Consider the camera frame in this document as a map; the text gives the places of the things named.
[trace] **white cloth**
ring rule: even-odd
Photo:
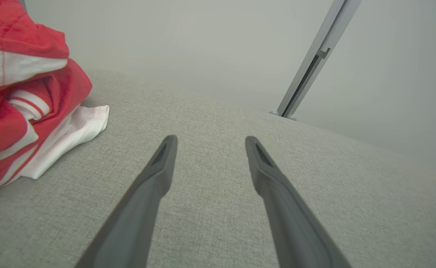
[[[38,179],[67,151],[92,140],[106,129],[108,118],[109,106],[107,105],[94,108],[77,107],[45,139],[38,152],[19,175]]]

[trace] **red and white clothing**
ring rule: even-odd
[[[35,24],[19,1],[0,0],[0,187],[38,178],[106,127],[109,107],[78,108],[92,85],[68,56],[62,32]]]

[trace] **gray upholstery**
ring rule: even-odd
[[[179,148],[149,267],[277,267],[244,139],[255,135],[354,267],[436,267],[436,172],[271,114],[89,71],[107,129],[0,190],[0,267],[73,267],[162,139]]]

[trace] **red jacket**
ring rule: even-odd
[[[62,32],[35,24],[18,0],[0,0],[0,187],[89,94],[68,56]]]

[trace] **gray wall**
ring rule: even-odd
[[[363,0],[296,116],[436,165],[436,0]]]
[[[26,3],[83,68],[269,112],[332,0]],[[362,0],[296,116],[436,165],[436,0]]]

